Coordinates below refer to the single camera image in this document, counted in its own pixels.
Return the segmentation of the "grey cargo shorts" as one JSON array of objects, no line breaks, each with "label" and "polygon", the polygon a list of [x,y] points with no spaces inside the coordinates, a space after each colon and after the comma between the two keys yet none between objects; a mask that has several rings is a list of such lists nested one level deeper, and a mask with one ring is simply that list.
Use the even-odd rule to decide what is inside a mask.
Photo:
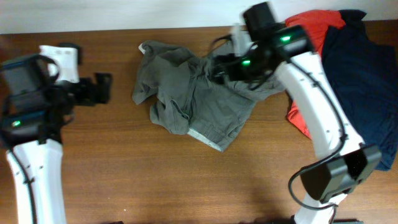
[{"label": "grey cargo shorts", "polygon": [[210,80],[211,59],[185,47],[147,40],[139,50],[143,58],[133,102],[139,105],[155,95],[152,123],[171,134],[189,134],[220,152],[236,139],[258,102],[285,90],[276,78],[256,90],[244,82],[218,85]]}]

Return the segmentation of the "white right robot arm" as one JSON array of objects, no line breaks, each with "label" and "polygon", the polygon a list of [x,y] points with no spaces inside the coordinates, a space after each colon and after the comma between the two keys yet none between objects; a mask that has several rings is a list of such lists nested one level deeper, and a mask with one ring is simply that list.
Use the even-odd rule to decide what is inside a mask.
[{"label": "white right robot arm", "polygon": [[244,11],[243,21],[249,39],[232,34],[234,56],[216,59],[210,78],[219,84],[243,81],[251,90],[271,78],[283,84],[305,119],[317,157],[293,175],[306,194],[290,222],[333,223],[339,204],[372,174],[381,152],[366,145],[346,117],[303,27],[276,22],[266,2]]}]

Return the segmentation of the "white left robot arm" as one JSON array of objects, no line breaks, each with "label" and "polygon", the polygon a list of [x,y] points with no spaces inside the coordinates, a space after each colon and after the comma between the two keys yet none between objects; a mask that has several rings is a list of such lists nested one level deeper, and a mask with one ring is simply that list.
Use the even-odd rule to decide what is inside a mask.
[{"label": "white left robot arm", "polygon": [[51,75],[55,61],[39,54],[8,60],[1,75],[10,90],[1,111],[1,140],[14,178],[19,223],[66,223],[62,191],[61,130],[75,106],[107,104],[113,78],[76,83]]}]

